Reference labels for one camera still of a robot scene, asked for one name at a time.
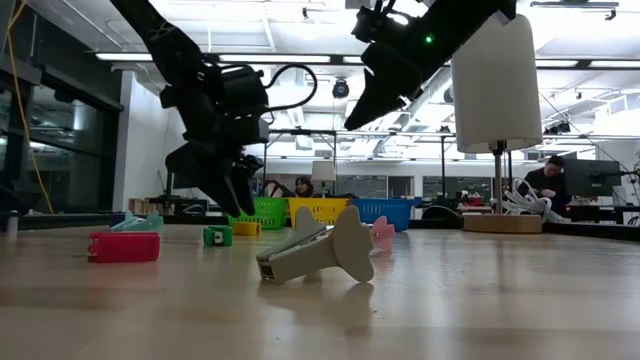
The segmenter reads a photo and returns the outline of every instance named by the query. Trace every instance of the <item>table surface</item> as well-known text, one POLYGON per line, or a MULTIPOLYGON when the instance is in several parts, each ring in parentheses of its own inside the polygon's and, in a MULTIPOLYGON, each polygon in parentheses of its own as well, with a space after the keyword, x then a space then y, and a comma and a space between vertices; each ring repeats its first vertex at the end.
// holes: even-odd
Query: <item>table surface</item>
POLYGON ((640 247, 410 230, 376 276, 262 283, 287 231, 203 248, 166 226, 160 260, 91 264, 74 228, 0 237, 3 359, 640 359, 640 247))

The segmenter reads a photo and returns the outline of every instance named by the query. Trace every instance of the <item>yellow cable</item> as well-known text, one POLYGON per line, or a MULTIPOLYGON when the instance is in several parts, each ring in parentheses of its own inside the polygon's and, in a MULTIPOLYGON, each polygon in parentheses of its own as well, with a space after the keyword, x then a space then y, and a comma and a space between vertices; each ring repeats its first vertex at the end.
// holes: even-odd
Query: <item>yellow cable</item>
MULTIPOLYGON (((18 81, 18 72, 16 71, 16 60, 13 54, 13 41, 11 39, 11 28, 16 23, 18 16, 22 13, 24 6, 26 3, 22 1, 22 4, 18 8, 18 11, 14 15, 14 17, 9 22, 9 27, 7 28, 7 40, 9 40, 9 59, 11 59, 11 71, 13 71, 13 82, 16 87, 16 95, 18 98, 18 108, 20 109, 20 118, 22 119, 22 125, 24 126, 24 136, 27 139, 27 143, 29 144, 29 148, 31 148, 31 141, 29 139, 29 126, 27 125, 27 116, 24 113, 24 106, 22 105, 22 96, 20 96, 20 84, 18 81)), ((33 161, 33 168, 36 170, 36 176, 38 177, 38 182, 40 183, 40 189, 42 189, 42 193, 44 194, 44 198, 47 201, 47 206, 49 207, 49 212, 53 214, 53 206, 51 206, 51 199, 49 199, 49 194, 44 187, 44 183, 42 182, 42 177, 40 176, 40 170, 38 169, 38 162, 36 161, 36 153, 31 149, 31 160, 33 161)))

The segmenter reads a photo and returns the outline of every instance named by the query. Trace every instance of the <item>green block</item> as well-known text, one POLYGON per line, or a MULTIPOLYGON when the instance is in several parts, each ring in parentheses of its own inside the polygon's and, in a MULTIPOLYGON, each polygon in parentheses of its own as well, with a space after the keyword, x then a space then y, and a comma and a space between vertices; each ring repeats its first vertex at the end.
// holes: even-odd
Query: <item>green block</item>
POLYGON ((229 226, 209 226, 202 232, 204 246, 231 246, 233 230, 229 226))

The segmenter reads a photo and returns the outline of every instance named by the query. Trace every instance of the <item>teal toy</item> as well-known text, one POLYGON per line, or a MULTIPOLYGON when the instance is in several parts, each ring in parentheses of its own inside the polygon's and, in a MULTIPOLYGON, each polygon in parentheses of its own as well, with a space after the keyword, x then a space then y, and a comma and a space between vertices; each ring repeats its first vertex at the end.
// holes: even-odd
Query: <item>teal toy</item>
POLYGON ((149 214, 146 219, 135 217, 131 211, 127 211, 124 215, 124 221, 114 225, 110 230, 112 232, 144 231, 160 233, 163 226, 164 219, 157 211, 149 214))
POLYGON ((231 246, 233 230, 229 226, 209 226, 202 233, 204 246, 231 246))

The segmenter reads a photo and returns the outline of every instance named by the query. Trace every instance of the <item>blue basket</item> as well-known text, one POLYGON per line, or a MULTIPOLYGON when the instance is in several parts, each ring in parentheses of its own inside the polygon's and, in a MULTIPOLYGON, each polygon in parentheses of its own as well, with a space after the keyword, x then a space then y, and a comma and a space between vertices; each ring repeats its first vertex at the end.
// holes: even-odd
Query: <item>blue basket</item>
POLYGON ((396 232, 409 228, 411 208, 415 200, 406 199, 355 199, 353 205, 358 207, 360 221, 373 224, 380 216, 386 216, 389 224, 393 224, 396 232))

